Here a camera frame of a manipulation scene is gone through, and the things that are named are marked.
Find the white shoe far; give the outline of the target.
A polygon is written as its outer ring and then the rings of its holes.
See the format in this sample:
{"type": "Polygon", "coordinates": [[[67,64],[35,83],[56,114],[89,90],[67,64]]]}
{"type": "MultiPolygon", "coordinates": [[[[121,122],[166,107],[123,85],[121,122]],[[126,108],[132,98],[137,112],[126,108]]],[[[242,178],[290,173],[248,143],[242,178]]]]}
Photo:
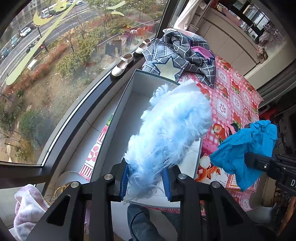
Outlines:
{"type": "Polygon", "coordinates": [[[151,44],[151,39],[150,38],[146,38],[144,39],[140,45],[138,46],[138,48],[135,50],[135,54],[137,55],[142,55],[143,51],[151,44]]]}

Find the grey open cardboard box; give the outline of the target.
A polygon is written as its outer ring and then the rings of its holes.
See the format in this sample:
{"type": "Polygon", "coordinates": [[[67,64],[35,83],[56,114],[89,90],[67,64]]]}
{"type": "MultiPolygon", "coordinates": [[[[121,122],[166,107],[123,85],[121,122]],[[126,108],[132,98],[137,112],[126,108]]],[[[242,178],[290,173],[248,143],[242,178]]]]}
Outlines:
{"type": "MultiPolygon", "coordinates": [[[[142,70],[135,70],[113,112],[114,115],[103,139],[90,182],[110,173],[112,166],[121,162],[130,137],[138,134],[140,130],[142,125],[140,117],[150,106],[149,99],[153,92],[163,84],[167,84],[169,90],[177,87],[177,83],[173,83],[169,79],[142,70]]],[[[184,161],[179,164],[181,173],[187,174],[193,179],[196,178],[201,148],[202,139],[193,142],[186,152],[184,161]]],[[[150,198],[129,202],[156,210],[177,212],[173,209],[180,209],[180,202],[168,201],[162,180],[159,183],[159,188],[150,198]]]]}

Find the pink strawberry paw tablecloth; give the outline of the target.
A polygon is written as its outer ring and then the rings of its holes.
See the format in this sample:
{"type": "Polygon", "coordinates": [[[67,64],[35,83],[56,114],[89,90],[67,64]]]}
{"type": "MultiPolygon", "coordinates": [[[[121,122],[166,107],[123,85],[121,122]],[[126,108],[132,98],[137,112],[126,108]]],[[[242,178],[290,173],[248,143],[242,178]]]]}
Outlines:
{"type": "MultiPolygon", "coordinates": [[[[202,84],[192,73],[185,73],[180,79],[181,82],[187,80],[195,81],[197,87],[200,88],[201,92],[210,101],[213,125],[202,138],[201,148],[201,155],[207,154],[209,156],[229,136],[228,125],[236,123],[242,129],[248,124],[258,121],[257,107],[262,100],[253,86],[230,64],[221,57],[216,57],[215,61],[216,80],[213,88],[202,84]]],[[[86,180],[90,180],[92,177],[97,156],[113,115],[114,113],[102,129],[80,171],[80,175],[86,180]]],[[[256,192],[258,183],[255,182],[247,190],[242,191],[236,183],[235,175],[228,175],[225,188],[244,211],[249,211],[251,209],[249,199],[251,194],[256,192]]]]}

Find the light blue fluffy cloth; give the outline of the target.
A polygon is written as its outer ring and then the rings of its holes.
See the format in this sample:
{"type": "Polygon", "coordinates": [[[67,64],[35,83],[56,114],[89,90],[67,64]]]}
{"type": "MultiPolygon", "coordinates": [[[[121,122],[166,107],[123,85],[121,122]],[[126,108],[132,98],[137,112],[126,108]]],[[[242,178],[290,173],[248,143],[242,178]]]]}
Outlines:
{"type": "Polygon", "coordinates": [[[210,101],[193,80],[170,90],[159,86],[141,116],[142,125],[128,141],[128,200],[150,198],[159,189],[161,172],[181,163],[193,142],[212,125],[210,101]]]}

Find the pink white fluffy towel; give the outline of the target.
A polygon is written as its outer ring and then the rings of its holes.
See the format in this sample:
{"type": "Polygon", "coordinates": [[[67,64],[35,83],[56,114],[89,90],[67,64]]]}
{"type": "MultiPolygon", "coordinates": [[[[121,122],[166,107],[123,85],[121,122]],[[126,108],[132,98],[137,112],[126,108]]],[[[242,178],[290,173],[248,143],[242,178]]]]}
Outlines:
{"type": "Polygon", "coordinates": [[[23,186],[15,194],[15,199],[14,228],[18,239],[26,240],[50,206],[32,184],[23,186]]]}

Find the white shoe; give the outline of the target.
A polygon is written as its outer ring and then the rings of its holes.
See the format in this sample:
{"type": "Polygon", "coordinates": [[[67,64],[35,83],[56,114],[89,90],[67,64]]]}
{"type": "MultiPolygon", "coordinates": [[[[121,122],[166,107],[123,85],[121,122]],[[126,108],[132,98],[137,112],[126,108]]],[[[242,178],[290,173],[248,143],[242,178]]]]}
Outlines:
{"type": "Polygon", "coordinates": [[[119,78],[123,75],[128,65],[133,62],[133,54],[127,53],[120,58],[120,61],[112,69],[111,76],[114,78],[119,78]]]}
{"type": "Polygon", "coordinates": [[[151,39],[150,38],[146,38],[144,39],[140,45],[138,46],[138,48],[135,50],[135,54],[137,55],[142,55],[143,51],[151,44],[151,39]]]}

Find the navy plaid folded garment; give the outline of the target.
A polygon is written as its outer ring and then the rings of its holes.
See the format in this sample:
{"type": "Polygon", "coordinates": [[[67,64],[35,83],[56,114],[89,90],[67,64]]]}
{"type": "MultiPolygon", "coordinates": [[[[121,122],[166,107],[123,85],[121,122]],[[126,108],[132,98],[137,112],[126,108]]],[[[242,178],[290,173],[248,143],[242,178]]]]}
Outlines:
{"type": "Polygon", "coordinates": [[[187,71],[208,87],[214,87],[215,55],[208,42],[197,34],[188,36],[167,29],[163,37],[155,39],[142,54],[145,58],[142,70],[145,72],[178,82],[187,71]]]}

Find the white shoe near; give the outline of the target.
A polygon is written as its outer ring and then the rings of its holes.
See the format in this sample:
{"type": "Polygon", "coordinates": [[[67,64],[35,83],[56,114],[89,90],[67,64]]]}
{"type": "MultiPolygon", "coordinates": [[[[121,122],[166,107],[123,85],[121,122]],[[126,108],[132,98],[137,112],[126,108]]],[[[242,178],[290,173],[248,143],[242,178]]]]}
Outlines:
{"type": "Polygon", "coordinates": [[[120,58],[120,61],[112,69],[111,76],[114,78],[119,78],[123,75],[128,65],[133,62],[133,54],[127,53],[120,58]]]}

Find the small dark striped sock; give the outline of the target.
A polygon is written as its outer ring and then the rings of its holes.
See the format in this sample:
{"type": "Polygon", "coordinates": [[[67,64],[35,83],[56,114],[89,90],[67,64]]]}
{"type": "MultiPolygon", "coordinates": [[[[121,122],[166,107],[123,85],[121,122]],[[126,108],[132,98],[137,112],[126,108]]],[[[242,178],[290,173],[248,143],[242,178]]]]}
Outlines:
{"type": "Polygon", "coordinates": [[[229,129],[228,131],[229,136],[237,133],[240,130],[239,126],[236,123],[232,123],[228,125],[228,129],[229,129]]]}

